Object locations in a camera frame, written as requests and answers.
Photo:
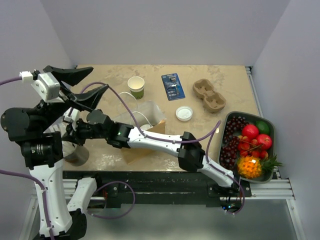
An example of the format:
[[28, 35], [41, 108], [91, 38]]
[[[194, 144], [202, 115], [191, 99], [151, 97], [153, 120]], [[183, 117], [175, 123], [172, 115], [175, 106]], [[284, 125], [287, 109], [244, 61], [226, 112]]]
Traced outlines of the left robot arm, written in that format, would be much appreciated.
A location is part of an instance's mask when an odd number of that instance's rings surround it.
[[35, 184], [39, 201], [38, 240], [79, 240], [87, 231], [87, 208], [91, 196], [99, 196], [104, 184], [87, 177], [78, 181], [67, 204], [63, 186], [63, 141], [81, 146], [88, 139], [104, 138], [108, 129], [102, 123], [88, 123], [71, 118], [65, 134], [48, 132], [49, 127], [67, 111], [93, 112], [107, 86], [75, 94], [70, 87], [79, 84], [92, 67], [62, 69], [46, 66], [43, 71], [22, 71], [17, 81], [31, 84], [41, 96], [32, 108], [13, 107], [0, 118], [2, 129], [11, 142], [19, 145], [28, 179]]

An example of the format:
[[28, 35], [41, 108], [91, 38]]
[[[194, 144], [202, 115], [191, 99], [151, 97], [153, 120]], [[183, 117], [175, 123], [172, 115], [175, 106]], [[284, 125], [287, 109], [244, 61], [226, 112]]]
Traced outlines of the white plastic cup lid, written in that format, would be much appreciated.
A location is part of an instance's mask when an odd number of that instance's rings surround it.
[[150, 130], [150, 129], [152, 129], [152, 128], [153, 128], [153, 126], [150, 125], [150, 124], [144, 124], [144, 125], [142, 125], [142, 126], [140, 127], [140, 129], [143, 130], [143, 131], [148, 131], [148, 130]]

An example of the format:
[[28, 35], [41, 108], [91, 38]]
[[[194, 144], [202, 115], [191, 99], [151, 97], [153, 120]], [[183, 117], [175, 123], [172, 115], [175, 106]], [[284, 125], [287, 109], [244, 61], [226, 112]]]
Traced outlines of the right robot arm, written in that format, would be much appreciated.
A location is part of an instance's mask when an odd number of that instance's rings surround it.
[[214, 180], [227, 196], [233, 197], [241, 190], [234, 173], [211, 160], [190, 132], [168, 135], [141, 130], [137, 126], [113, 121], [101, 110], [94, 110], [87, 115], [86, 121], [79, 119], [75, 124], [69, 123], [62, 139], [79, 146], [86, 140], [104, 139], [118, 149], [164, 152], [176, 157], [182, 170], [199, 172]]

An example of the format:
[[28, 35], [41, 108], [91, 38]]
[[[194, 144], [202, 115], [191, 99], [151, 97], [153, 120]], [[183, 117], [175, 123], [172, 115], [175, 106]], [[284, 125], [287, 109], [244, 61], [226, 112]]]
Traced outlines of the brown paper bag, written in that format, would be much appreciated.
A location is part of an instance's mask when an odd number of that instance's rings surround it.
[[[166, 116], [154, 101], [136, 100], [129, 92], [121, 92], [119, 96], [127, 104], [140, 127], [145, 124], [150, 124], [153, 128], [147, 131], [159, 134], [166, 133]], [[113, 97], [110, 104], [115, 108], [111, 114], [115, 122], [136, 126], [131, 115], [117, 97]], [[120, 152], [127, 165], [131, 165], [156, 153], [154, 150], [146, 148], [122, 148]]]

